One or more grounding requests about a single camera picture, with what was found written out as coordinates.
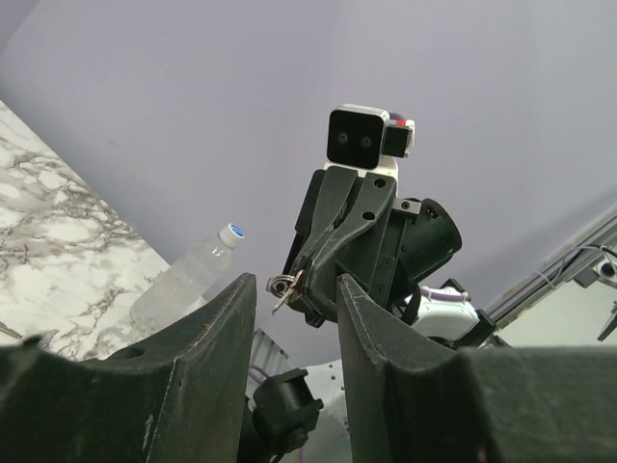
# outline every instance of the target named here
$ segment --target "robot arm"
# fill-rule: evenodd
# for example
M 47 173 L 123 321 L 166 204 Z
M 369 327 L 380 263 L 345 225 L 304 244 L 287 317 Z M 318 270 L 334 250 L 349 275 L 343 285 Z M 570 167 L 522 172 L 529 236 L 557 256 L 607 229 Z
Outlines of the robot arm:
M 395 157 L 407 156 L 414 131 L 412 121 L 392 121 L 375 108 L 343 105 L 332 113 L 328 162 L 310 182 L 282 275 L 267 286 L 310 326 L 336 322 L 341 275 L 392 313 L 461 249 L 437 202 L 396 198 Z

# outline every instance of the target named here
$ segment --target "marble countertop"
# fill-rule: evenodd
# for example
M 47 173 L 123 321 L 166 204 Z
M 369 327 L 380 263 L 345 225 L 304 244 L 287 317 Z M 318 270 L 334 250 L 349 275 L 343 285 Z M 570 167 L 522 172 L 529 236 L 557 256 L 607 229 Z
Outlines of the marble countertop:
M 167 267 L 0 101 L 0 343 L 45 333 L 59 355 L 105 358 Z

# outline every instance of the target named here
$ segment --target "purple cable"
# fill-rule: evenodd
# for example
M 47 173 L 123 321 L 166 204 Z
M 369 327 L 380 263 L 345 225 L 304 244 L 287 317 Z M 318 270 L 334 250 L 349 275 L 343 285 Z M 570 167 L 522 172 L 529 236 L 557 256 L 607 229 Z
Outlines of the purple cable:
M 263 379 L 260 378 L 259 376 L 257 376 L 256 374 L 254 374 L 252 371 L 249 370 L 249 377 L 251 379 L 253 379 L 257 384 L 261 384 L 263 383 Z
M 422 286 L 420 288 L 420 294 L 429 299 L 444 302 L 469 302 L 471 298 L 464 292 L 462 294 L 443 294 L 441 292 L 432 292 L 429 287 Z
M 256 372 L 261 373 L 263 375 L 264 378 L 268 379 L 270 377 L 270 375 L 268 374 L 268 372 L 263 369 L 262 367 L 258 367 L 257 365 L 253 365 L 251 364 L 249 366 L 249 369 L 254 369 Z

